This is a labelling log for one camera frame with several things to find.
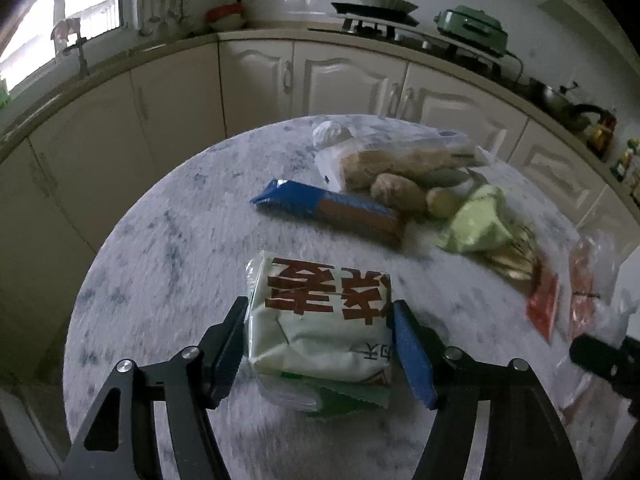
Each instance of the silver bolt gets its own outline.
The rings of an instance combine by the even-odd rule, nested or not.
[[[458,361],[462,357],[462,350],[457,346],[445,348],[444,357],[450,361]]]
[[[116,365],[116,370],[120,373],[128,372],[133,368],[133,361],[130,359],[123,359]]]
[[[197,346],[187,346],[182,352],[181,356],[183,359],[191,360],[198,356],[200,353],[200,349]]]
[[[513,367],[519,372],[526,372],[529,370],[529,363],[519,357],[513,360]]]

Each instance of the round table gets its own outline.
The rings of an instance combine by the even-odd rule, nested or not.
[[[446,344],[496,364],[523,357],[550,391],[566,346],[558,335],[548,345],[526,319],[523,294],[490,270],[458,254],[421,248],[410,232],[402,250],[394,251],[249,204],[272,178],[322,187],[311,133],[328,118],[354,136],[410,135],[422,128],[374,116],[315,116],[258,128],[173,170],[118,222],[82,284],[69,326],[63,386],[72,438],[117,361],[128,357],[142,366],[197,344],[236,296],[246,294],[245,265],[262,249],[388,272],[393,298],[407,300]],[[509,189],[509,200],[530,215],[538,232],[559,246],[575,240],[570,222],[535,186],[491,160],[481,171]],[[411,478],[434,412],[412,396],[401,369],[394,374],[388,410],[318,420],[263,399],[242,362],[231,394],[209,412],[231,478]],[[156,424],[164,476],[178,478],[166,410],[158,402]],[[480,457],[472,453],[471,468],[480,467]]]

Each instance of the kitchen counter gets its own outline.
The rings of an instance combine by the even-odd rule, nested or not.
[[[118,222],[82,284],[69,325],[63,386],[72,438],[116,362],[132,358],[138,365],[151,364],[196,344],[236,296],[246,294],[244,268],[260,250],[389,272],[393,298],[407,300],[417,319],[446,344],[501,365],[522,357],[551,391],[566,343],[557,333],[551,345],[543,340],[525,316],[525,295],[500,276],[471,258],[433,247],[432,224],[412,224],[396,251],[249,204],[275,176],[322,186],[312,130],[329,118],[356,136],[380,131],[414,136],[423,128],[358,115],[270,124],[190,158]],[[509,204],[526,212],[541,239],[568,251],[577,237],[568,219],[514,168],[492,156],[490,162],[479,171],[508,190]],[[400,370],[393,374],[388,410],[318,420],[267,402],[244,361],[229,398],[208,412],[231,478],[411,478],[434,412],[412,396]],[[614,399],[612,410],[607,398]],[[596,398],[568,428],[570,437],[582,439],[576,451],[586,479],[596,477],[606,453],[615,402],[620,401],[609,388],[609,397],[605,392]],[[174,479],[166,412],[158,404],[163,477]],[[479,470],[481,457],[482,451],[472,448],[473,470]]]
[[[18,120],[12,124],[4,134],[0,135],[0,163],[7,155],[17,146],[25,137],[27,137],[37,126],[55,114],[60,108],[65,107],[69,102],[73,101],[91,88],[94,88],[105,81],[131,70],[139,65],[148,63],[159,57],[168,56],[181,50],[187,50],[206,43],[215,43],[218,41],[233,40],[289,40],[289,41],[317,41],[321,43],[338,44],[341,46],[352,46],[370,50],[388,56],[395,56],[408,61],[416,62],[430,68],[440,70],[441,72],[455,76],[470,84],[481,88],[482,90],[493,94],[497,98],[507,102],[514,108],[521,110],[524,114],[550,130],[559,139],[567,144],[580,158],[585,160],[610,186],[617,196],[625,203],[626,208],[631,211],[636,221],[640,223],[640,209],[633,202],[631,197],[624,191],[620,183],[612,176],[607,164],[604,164],[587,149],[584,143],[567,131],[556,120],[548,114],[537,108],[531,102],[498,84],[484,78],[477,73],[462,68],[447,60],[430,56],[423,52],[413,50],[396,44],[385,43],[383,41],[370,40],[358,36],[349,36],[346,34],[335,34],[339,30],[336,23],[324,22],[269,22],[255,23],[254,27],[264,28],[246,28],[232,32],[221,32],[217,34],[206,34],[196,38],[187,40],[176,40],[173,42],[158,43],[146,48],[137,48],[130,50],[128,56],[118,55],[114,57],[111,64],[101,63],[98,70],[89,77],[78,82],[67,83],[59,89],[50,92],[47,96],[40,99],[27,112],[21,115]],[[318,30],[308,30],[307,27],[327,28],[331,32],[322,32]]]

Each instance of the white food package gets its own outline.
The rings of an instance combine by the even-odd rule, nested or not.
[[[247,265],[247,281],[246,354],[255,372],[390,383],[388,274],[261,251]]]
[[[478,166],[476,146],[465,134],[425,128],[420,134],[387,132],[351,137],[316,152],[314,161],[330,191],[365,189],[380,173],[405,176],[420,186],[441,168]]]
[[[323,150],[344,140],[351,139],[352,135],[346,126],[336,121],[325,121],[319,124],[313,132],[314,148]]]

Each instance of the white cabinet door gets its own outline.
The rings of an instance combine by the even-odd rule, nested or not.
[[[136,67],[131,80],[142,129],[161,176],[225,139],[215,43]]]
[[[398,119],[466,133],[502,160],[527,123],[521,111],[478,87],[414,63],[406,73]]]
[[[73,101],[30,139],[60,207],[95,250],[157,180],[129,73]]]
[[[0,368],[32,376],[95,256],[56,205],[29,141],[0,165]]]
[[[291,118],[292,41],[223,41],[226,136]]]
[[[622,257],[621,262],[640,244],[640,225],[609,186],[605,186],[577,227],[579,229],[584,226],[613,233],[618,253]]]
[[[296,42],[292,116],[393,115],[406,66],[357,48]]]
[[[574,150],[534,121],[529,121],[509,164],[536,184],[574,224],[605,187]]]

